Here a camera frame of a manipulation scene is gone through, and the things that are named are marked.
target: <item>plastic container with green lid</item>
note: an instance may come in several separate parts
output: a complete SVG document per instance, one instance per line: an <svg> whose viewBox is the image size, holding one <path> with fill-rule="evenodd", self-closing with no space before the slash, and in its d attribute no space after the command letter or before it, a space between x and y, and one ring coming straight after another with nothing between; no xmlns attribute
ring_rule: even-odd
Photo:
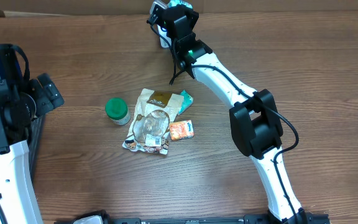
<svg viewBox="0 0 358 224"><path fill-rule="evenodd" d="M112 98L106 103L106 114L114 124L125 125L131 119L131 113L125 101L121 98Z"/></svg>

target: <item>barcode label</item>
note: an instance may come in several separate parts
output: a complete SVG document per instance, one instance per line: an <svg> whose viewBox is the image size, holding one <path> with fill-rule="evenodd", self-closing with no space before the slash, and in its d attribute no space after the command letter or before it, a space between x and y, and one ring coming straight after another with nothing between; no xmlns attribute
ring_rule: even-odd
<svg viewBox="0 0 358 224"><path fill-rule="evenodd" d="M146 135L146 146L161 146L161 138L158 136Z"/></svg>

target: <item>orange package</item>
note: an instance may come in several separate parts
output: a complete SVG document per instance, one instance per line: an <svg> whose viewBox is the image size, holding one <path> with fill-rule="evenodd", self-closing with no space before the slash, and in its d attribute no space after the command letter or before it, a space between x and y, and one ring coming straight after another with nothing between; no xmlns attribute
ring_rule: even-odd
<svg viewBox="0 0 358 224"><path fill-rule="evenodd" d="M173 141L192 138L194 136L194 129L191 120L170 123L169 131Z"/></svg>

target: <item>green lid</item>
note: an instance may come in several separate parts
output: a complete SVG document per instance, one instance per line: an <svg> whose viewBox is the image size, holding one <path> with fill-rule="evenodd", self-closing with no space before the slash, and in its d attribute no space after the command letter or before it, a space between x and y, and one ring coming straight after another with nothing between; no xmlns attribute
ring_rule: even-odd
<svg viewBox="0 0 358 224"><path fill-rule="evenodd" d="M128 113L128 106L121 98L112 98L106 103L106 114L111 119L119 120Z"/></svg>

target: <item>wooden tabletop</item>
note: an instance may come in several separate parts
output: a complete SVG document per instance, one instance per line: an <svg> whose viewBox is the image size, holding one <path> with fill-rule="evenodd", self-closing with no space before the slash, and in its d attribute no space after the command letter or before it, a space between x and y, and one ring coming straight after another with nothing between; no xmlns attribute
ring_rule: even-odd
<svg viewBox="0 0 358 224"><path fill-rule="evenodd" d="M34 189L51 223L93 210L112 217L230 217L266 213L259 175L231 139L228 109L172 58L141 16L0 19L0 43L20 45L33 78L47 72L65 105L46 117ZM285 154L303 208L358 223L358 11L202 14L195 27L244 83L270 90L300 134ZM104 112L121 97L134 112L143 88L195 102L193 139L167 156L121 147L129 125ZM284 127L284 146L293 134Z"/></svg>

